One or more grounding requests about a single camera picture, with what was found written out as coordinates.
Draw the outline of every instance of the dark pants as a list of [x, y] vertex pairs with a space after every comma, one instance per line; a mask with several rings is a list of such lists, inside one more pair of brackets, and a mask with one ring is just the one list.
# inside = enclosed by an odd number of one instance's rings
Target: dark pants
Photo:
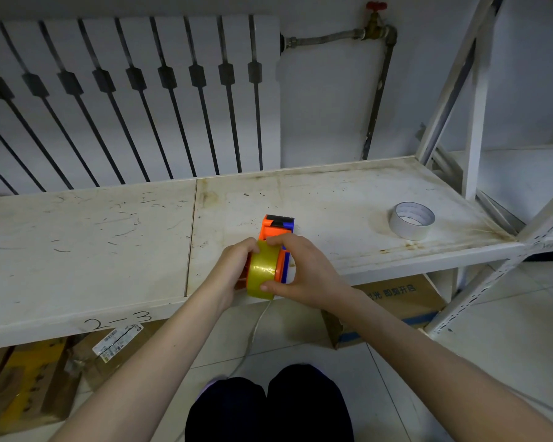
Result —
[[354, 440], [338, 386], [309, 364], [284, 368], [268, 394], [236, 377], [211, 385], [193, 404], [185, 442]]

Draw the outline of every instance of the box label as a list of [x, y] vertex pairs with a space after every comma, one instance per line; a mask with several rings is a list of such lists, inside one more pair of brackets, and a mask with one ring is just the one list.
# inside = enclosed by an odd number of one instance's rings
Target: box label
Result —
[[135, 336], [143, 330], [143, 326], [140, 324], [133, 324], [131, 326], [119, 327], [110, 332], [96, 346], [92, 348], [92, 351], [103, 359], [104, 363], [108, 363], [113, 356], [117, 355], [121, 349], [123, 349]]

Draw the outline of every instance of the yellow packing tape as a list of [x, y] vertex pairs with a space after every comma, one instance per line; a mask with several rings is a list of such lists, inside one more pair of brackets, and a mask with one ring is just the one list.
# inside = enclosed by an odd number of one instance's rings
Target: yellow packing tape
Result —
[[248, 270], [248, 295], [261, 299], [272, 299], [274, 295], [260, 290], [260, 285], [265, 281], [273, 281], [275, 278], [276, 263], [280, 252], [280, 246], [270, 246], [266, 240], [258, 240], [259, 253], [252, 253], [250, 269]]

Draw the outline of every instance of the double-sided tape roll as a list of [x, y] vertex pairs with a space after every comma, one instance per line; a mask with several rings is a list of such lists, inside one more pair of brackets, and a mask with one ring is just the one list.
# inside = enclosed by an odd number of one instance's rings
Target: double-sided tape roll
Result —
[[434, 212], [426, 206], [413, 201], [404, 201], [393, 208], [389, 227], [399, 237], [408, 240], [423, 240], [428, 236], [435, 221]]

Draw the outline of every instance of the metal pipe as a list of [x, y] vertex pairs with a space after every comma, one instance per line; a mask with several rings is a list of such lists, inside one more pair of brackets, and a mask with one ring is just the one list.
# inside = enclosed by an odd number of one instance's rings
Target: metal pipe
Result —
[[377, 82], [375, 100], [373, 101], [373, 109], [371, 110], [369, 126], [367, 127], [367, 139], [364, 141], [363, 151], [360, 155], [361, 160], [366, 160], [369, 156], [369, 149], [371, 148], [371, 141], [373, 139], [373, 131], [375, 130], [375, 125], [377, 123], [377, 115], [379, 113], [379, 107], [381, 106], [381, 99], [383, 98], [383, 89], [385, 88], [387, 72], [389, 71], [389, 64], [391, 63], [391, 54], [393, 54], [393, 47], [398, 42], [397, 29], [393, 26], [385, 26], [385, 30], [385, 59], [383, 61], [383, 66], [381, 67], [381, 73], [379, 74], [379, 81]]
[[362, 39], [364, 37], [364, 29], [353, 29], [350, 31], [337, 32], [335, 34], [323, 35], [321, 37], [309, 37], [298, 39], [297, 37], [287, 37], [285, 44], [287, 48], [296, 48], [297, 46], [320, 45], [328, 42], [334, 42], [342, 39]]

